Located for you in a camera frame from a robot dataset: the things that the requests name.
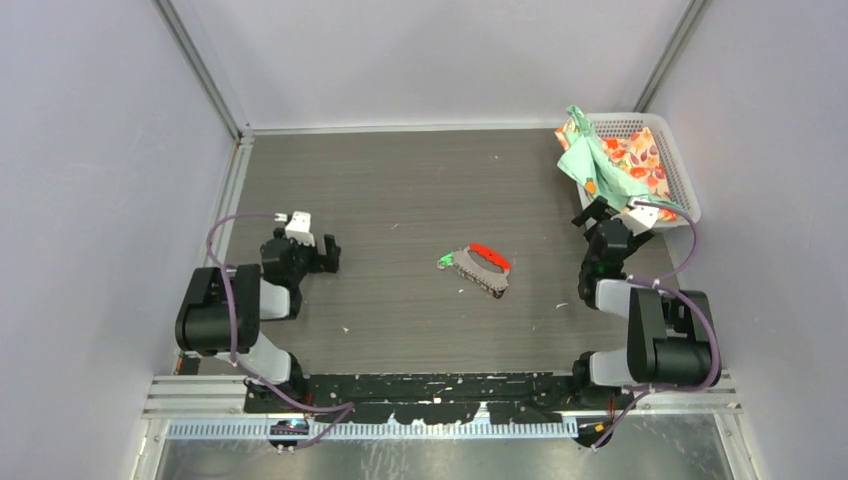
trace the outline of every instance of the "tool with red handle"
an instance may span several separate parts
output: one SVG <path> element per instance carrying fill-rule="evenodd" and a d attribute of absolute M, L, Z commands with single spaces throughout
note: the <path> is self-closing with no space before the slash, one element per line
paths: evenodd
<path fill-rule="evenodd" d="M 483 266 L 474 260 L 474 257 L 471 256 L 470 252 L 480 255 L 487 261 L 491 262 L 492 265 L 500 268 L 501 271 L 493 272 L 483 268 Z M 472 243 L 461 250 L 445 255 L 439 259 L 437 266 L 440 269 L 455 267 L 457 273 L 465 278 L 477 282 L 483 290 L 490 292 L 495 298 L 501 298 L 506 287 L 509 286 L 509 282 L 507 282 L 506 277 L 509 275 L 509 271 L 512 268 L 503 255 L 479 243 Z"/>

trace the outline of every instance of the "laundry basket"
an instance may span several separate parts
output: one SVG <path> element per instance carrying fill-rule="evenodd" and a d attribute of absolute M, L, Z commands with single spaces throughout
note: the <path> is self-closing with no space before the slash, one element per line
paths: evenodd
<path fill-rule="evenodd" d="M 586 114 L 586 117 L 594 122 L 595 132 L 601 138 L 627 138 L 644 127 L 650 128 L 657 148 L 660 150 L 660 162 L 665 168 L 671 200 L 686 210 L 694 222 L 701 219 L 701 207 L 698 205 L 698 199 L 695 198 L 695 190 L 689 181 L 689 174 L 686 173 L 680 151 L 674 143 L 674 137 L 671 136 L 671 129 L 662 117 L 651 113 L 591 113 Z M 591 203 L 586 190 L 578 185 L 577 191 L 580 195 L 580 204 L 586 208 Z M 674 221 L 657 222 L 654 230 L 668 230 L 686 224 L 686 220 L 678 215 Z"/>

